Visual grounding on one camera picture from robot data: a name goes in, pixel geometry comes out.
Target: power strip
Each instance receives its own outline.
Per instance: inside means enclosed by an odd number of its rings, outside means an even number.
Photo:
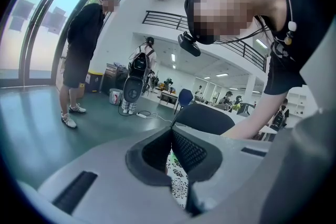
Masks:
[[[139,117],[141,117],[141,118],[144,118],[144,119],[147,119],[147,116],[146,115],[144,115],[144,114],[141,114],[141,113],[137,113],[137,116],[139,116]]]

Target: black shorts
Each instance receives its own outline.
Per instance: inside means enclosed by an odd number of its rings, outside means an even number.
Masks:
[[[80,83],[85,83],[89,66],[90,59],[67,57],[63,73],[63,84],[70,88],[78,88]]]

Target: green floor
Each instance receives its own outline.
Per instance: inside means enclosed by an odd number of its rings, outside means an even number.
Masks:
[[[161,119],[121,116],[101,93],[88,93],[79,102],[87,113],[73,115],[78,128],[72,130],[61,122],[55,87],[0,89],[1,151],[14,177],[38,188],[94,146],[169,124]],[[174,118],[173,109],[144,98],[139,99],[138,110]]]

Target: black slot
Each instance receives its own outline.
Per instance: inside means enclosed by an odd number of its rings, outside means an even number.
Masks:
[[[259,151],[259,150],[253,150],[252,148],[248,148],[248,147],[243,147],[243,149],[241,151],[245,152],[245,153],[248,153],[248,154],[260,156],[260,157],[265,157],[266,156],[266,152]]]
[[[97,177],[92,172],[81,172],[52,202],[53,205],[69,215],[72,214]]]

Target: railing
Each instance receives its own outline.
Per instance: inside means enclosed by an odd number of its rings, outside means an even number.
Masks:
[[[145,19],[142,21],[143,24],[163,26],[180,31],[189,31],[187,17],[185,16],[166,12],[155,12],[153,10],[147,10],[146,12]],[[215,44],[219,44],[241,55],[262,71],[266,71],[266,58],[245,42],[235,41],[234,39],[220,39],[220,41],[231,41],[228,44],[219,43],[217,41]]]

